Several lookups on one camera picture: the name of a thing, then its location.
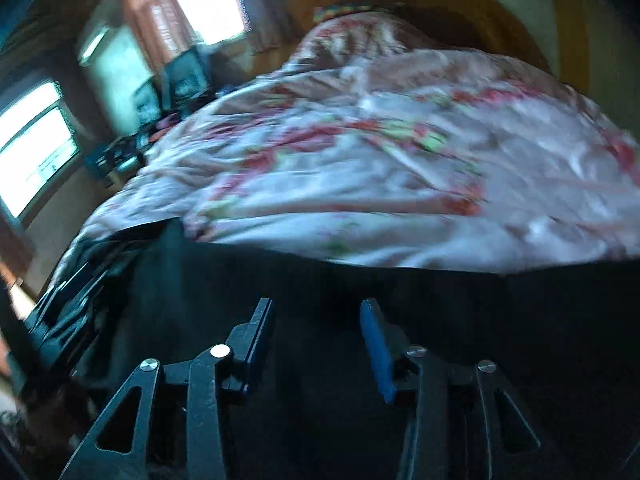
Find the dark cloth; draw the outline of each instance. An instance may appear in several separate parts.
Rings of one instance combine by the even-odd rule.
[[[127,237],[146,238],[146,248],[105,288],[119,304],[78,368],[88,386],[114,390],[148,357],[193,358],[248,320],[260,297],[275,302],[262,384],[232,412],[242,478],[395,478],[406,412],[376,390],[358,323],[367,297],[411,342],[446,360],[497,362],[578,478],[599,478],[632,447],[640,262],[503,277],[197,244],[177,220],[115,235]],[[85,246],[75,264],[113,239]]]

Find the blue gripper pad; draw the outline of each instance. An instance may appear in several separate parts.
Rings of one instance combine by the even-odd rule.
[[[367,298],[360,305],[360,329],[371,357],[371,368],[378,383],[378,391],[387,404],[394,402],[396,387],[396,363],[409,346],[400,327],[386,322],[378,302]]]

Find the black metal bracket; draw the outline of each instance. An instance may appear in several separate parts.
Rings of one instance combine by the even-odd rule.
[[[235,457],[227,407],[242,404],[256,389],[273,327],[273,301],[262,298],[251,321],[236,326],[224,344],[212,346],[191,361],[164,367],[155,359],[144,360],[100,414],[60,480],[148,478],[153,405],[158,389],[165,384],[187,388],[188,478],[232,478]],[[116,412],[127,403],[134,407],[129,410],[129,442],[122,447],[108,446],[104,435],[116,420]]]
[[[570,480],[551,438],[494,362],[465,367],[409,345],[374,299],[360,324],[385,401],[411,408],[398,480]]]

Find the wooden headboard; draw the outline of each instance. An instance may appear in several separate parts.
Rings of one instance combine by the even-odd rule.
[[[548,62],[525,26],[497,0],[291,0],[287,10],[300,31],[308,32],[313,27],[316,7],[395,2],[406,4],[400,17],[434,40],[517,57],[550,72]]]

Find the bed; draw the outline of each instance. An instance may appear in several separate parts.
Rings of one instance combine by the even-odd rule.
[[[414,19],[312,23],[363,2]],[[167,133],[67,255],[171,217],[199,242],[360,266],[514,272],[640,252],[635,141],[549,75],[500,3],[290,8],[306,32],[290,59]]]

